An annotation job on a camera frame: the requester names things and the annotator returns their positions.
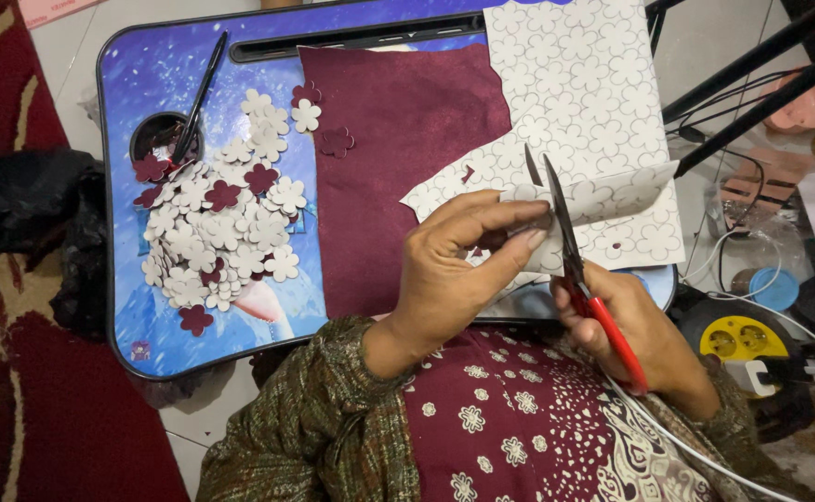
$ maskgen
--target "red patterned rug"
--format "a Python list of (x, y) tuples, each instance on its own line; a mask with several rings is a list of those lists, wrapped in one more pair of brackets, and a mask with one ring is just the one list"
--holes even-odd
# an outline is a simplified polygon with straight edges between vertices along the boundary
[[(0, 0), (0, 154), (66, 145), (17, 4)], [(0, 500), (187, 500), (156, 410), (106, 345), (60, 329), (60, 258), (0, 256)]]

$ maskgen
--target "sleeve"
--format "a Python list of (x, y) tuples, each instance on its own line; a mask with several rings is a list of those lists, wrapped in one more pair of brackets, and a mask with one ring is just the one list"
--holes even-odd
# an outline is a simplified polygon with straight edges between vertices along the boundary
[(729, 463), (736, 474), (802, 502), (815, 502), (815, 491), (795, 482), (758, 446), (755, 419), (748, 400), (719, 363), (703, 358), (704, 367), (721, 397), (721, 410), (705, 422), (691, 422)]
[(373, 321), (330, 321), (297, 348), (229, 420), (203, 459), (197, 500), (324, 500), (316, 465), (351, 416), (402, 384), (364, 364), (362, 338)]

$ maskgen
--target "cup holder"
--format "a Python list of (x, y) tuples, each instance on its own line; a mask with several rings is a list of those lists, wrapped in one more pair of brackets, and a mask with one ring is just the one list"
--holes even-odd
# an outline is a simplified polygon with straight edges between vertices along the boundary
[[(144, 119), (132, 135), (132, 144), (129, 146), (132, 160), (141, 160), (156, 149), (160, 151), (158, 158), (171, 157), (177, 147), (175, 142), (186, 122), (187, 116), (178, 112), (159, 112)], [(190, 152), (184, 155), (183, 162), (203, 158), (204, 151), (203, 132), (197, 130), (190, 142)]]

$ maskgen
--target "scissor blade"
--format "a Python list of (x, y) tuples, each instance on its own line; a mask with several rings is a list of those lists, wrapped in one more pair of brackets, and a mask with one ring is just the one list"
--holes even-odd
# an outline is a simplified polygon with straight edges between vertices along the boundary
[(537, 172), (537, 166), (534, 163), (534, 157), (531, 156), (531, 150), (528, 148), (528, 143), (525, 144), (525, 165), (528, 166), (528, 174), (531, 175), (531, 182), (538, 187), (543, 187), (544, 182), (540, 179), (540, 173)]
[(580, 280), (584, 278), (584, 263), (580, 259), (580, 249), (578, 248), (578, 241), (574, 237), (574, 229), (571, 227), (571, 217), (569, 216), (568, 206), (565, 204), (565, 195), (563, 194), (563, 186), (559, 184), (557, 172), (550, 164), (550, 159), (547, 154), (544, 154), (544, 165), (547, 167), (547, 177), (550, 181), (550, 192), (553, 194), (553, 209), (557, 213), (559, 226), (563, 231), (563, 258), (566, 261), (564, 264), (566, 268), (566, 276), (569, 274), (577, 274)]

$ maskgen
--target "hand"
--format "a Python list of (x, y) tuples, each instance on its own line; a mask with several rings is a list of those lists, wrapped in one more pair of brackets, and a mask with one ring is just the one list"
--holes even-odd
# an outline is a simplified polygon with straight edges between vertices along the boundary
[[(575, 312), (563, 281), (555, 278), (550, 290), (559, 320), (570, 330), (571, 342), (587, 350), (613, 378), (626, 381), (628, 374), (603, 327), (597, 320)], [(585, 261), (584, 281), (614, 317), (646, 373), (650, 390), (660, 393), (693, 420), (705, 420), (717, 413), (720, 398), (707, 371), (639, 279)]]
[[(398, 306), (364, 336), (371, 371), (394, 377), (441, 347), (528, 263), (546, 231), (529, 229), (507, 239), (506, 230), (534, 222), (549, 204), (499, 198), (497, 190), (457, 196), (407, 235)], [(497, 251), (473, 267), (466, 249), (476, 245)]]

